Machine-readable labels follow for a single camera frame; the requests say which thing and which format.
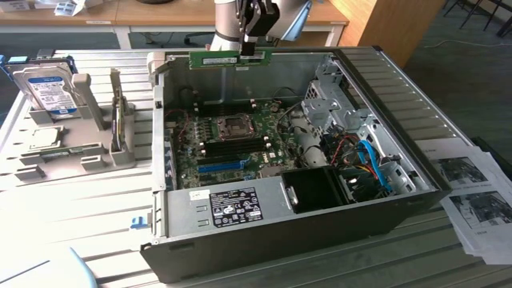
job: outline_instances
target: wooden cabinet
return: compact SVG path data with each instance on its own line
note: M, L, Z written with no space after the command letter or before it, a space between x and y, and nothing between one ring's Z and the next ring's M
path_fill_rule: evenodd
M401 67L445 0L331 0L349 20L340 46L379 45Z

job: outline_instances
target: blue latch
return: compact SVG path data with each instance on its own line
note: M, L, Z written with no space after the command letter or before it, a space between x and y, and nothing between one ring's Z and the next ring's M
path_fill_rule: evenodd
M28 57L27 56L15 56L15 57L11 57L11 59L8 60L8 64L25 64L27 61L28 61Z
M129 229L148 228L147 216L137 216L131 219Z

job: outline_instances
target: robotic arm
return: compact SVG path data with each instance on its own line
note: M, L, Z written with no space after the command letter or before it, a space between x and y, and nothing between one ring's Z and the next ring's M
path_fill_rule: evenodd
M259 37L295 41L311 6L311 0L215 0L211 50L237 50L240 56L253 56Z

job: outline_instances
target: cpu socket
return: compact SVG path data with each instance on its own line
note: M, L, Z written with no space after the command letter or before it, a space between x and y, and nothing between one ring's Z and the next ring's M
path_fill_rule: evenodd
M249 115L235 115L220 118L217 125L219 138L221 140L251 138L255 135L255 127Z

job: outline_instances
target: black cable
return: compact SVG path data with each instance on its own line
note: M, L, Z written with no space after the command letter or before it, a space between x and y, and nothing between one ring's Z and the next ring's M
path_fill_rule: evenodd
M279 123L280 123L280 121L283 120L283 118L287 116L287 114L295 109L295 108L297 108L297 106L301 104L301 102L296 102L289 108L288 108L288 110L283 113L283 115L279 117L279 119L277 119L277 121L276 121L276 123L275 123L275 131L276 131L276 133L277 133L277 136L279 136L279 139L281 140L281 142L283 142L283 144L285 145L285 148L287 149L284 149L285 150L285 153L288 154L288 148L289 148L289 145L288 145L288 141L284 141L284 139L283 139L283 135L280 134L280 132L279 132Z
M144 36L145 42L147 42L145 44L153 44L155 43L153 39L151 39L151 37L145 33L140 32L139 34L141 34Z
M303 157L305 155L305 153L309 151L311 148L317 148L320 150L320 152L323 152L319 145L311 145L308 148L305 148L305 150L304 150L303 154L300 155L300 157Z
M299 96L299 93L292 88L284 86L284 87L279 87L277 90L273 92L272 99L276 98L279 92L281 92L283 90L288 90L289 92L293 93L295 96Z
M160 48L164 48L165 45L171 42L171 39L173 38L175 32L171 32L169 39L167 39L167 42L160 45Z
M296 128L299 128L300 132L307 133L307 130L305 130L303 127L299 127L299 126L292 126L292 127L289 127L289 128L288 128L288 131L289 131L291 133L293 133Z

